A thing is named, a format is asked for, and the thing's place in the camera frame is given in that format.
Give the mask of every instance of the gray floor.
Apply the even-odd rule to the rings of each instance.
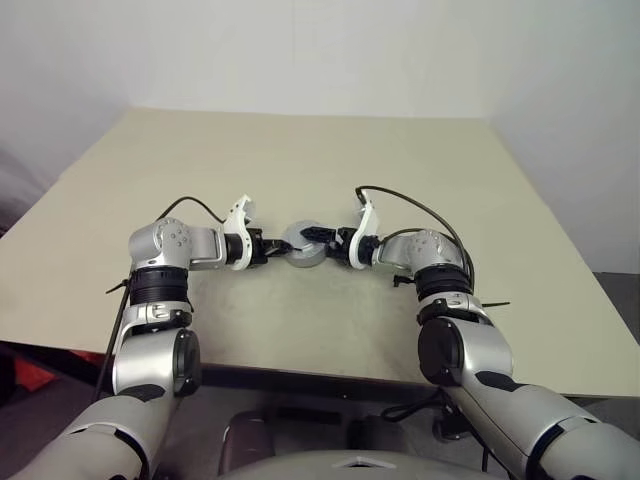
[[[597,274],[601,285],[640,339],[640,288],[637,276]],[[0,478],[6,478],[29,461],[87,404],[90,389],[58,380],[35,394],[0,409]],[[298,406],[338,412],[339,425],[292,422],[277,418],[277,406]],[[161,478],[200,480],[216,475],[222,434],[237,412],[265,409],[271,419],[278,454],[309,449],[342,449],[346,426],[353,418],[377,415],[386,405],[281,396],[266,392],[201,388],[185,399],[167,435],[159,475]],[[586,408],[604,421],[640,439],[640,400],[610,399]],[[481,448],[472,438],[443,444],[431,434],[433,413],[422,411],[400,425],[385,424],[377,443],[381,447],[437,458],[479,469]],[[490,461],[489,470],[503,478],[504,471]]]

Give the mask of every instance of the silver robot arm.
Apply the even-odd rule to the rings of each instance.
[[[519,479],[632,479],[640,443],[566,398],[512,379],[509,345],[462,270],[457,246],[434,230],[394,237],[371,265],[413,277],[420,369],[503,466]]]
[[[189,329],[189,270],[242,270],[286,245],[247,228],[249,197],[215,229],[163,218],[129,240],[129,306],[115,346],[113,390],[84,410],[14,477],[68,480],[148,479],[180,399],[200,385],[198,339]]]

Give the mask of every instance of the table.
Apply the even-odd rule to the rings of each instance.
[[[311,219],[356,226],[353,188],[378,184],[454,225],[476,296],[511,345],[514,377],[567,395],[640,395],[640,351],[578,252],[489,125],[388,119],[131,110],[0,240],[0,339],[103,351],[127,275],[127,240],[175,198],[227,210],[256,202],[278,237]],[[372,192],[380,233],[437,227]],[[196,205],[174,212],[209,225]],[[422,382],[411,286],[326,261],[194,272],[204,362]]]

